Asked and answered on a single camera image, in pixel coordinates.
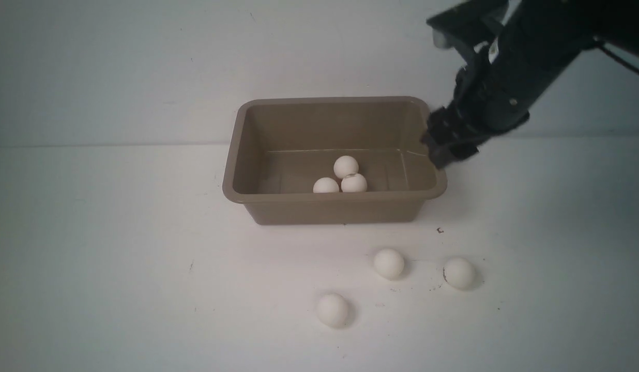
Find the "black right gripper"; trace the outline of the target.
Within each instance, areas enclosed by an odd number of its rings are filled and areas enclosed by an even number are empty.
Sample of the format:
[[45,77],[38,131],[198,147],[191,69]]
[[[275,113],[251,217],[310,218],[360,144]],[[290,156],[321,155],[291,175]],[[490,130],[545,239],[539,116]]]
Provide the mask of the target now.
[[558,76],[558,36],[550,31],[503,31],[452,42],[466,66],[451,106],[429,115],[421,143],[437,169],[479,153],[480,137],[516,129]]

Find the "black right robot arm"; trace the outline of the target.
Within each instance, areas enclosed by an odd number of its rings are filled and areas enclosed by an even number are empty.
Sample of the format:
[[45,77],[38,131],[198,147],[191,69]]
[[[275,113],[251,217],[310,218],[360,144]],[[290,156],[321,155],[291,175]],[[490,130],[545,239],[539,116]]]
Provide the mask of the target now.
[[639,1],[466,1],[428,18],[438,49],[465,61],[452,101],[429,115],[421,141],[438,169],[464,162],[493,137],[524,125],[529,109],[582,53],[606,47],[639,57]]

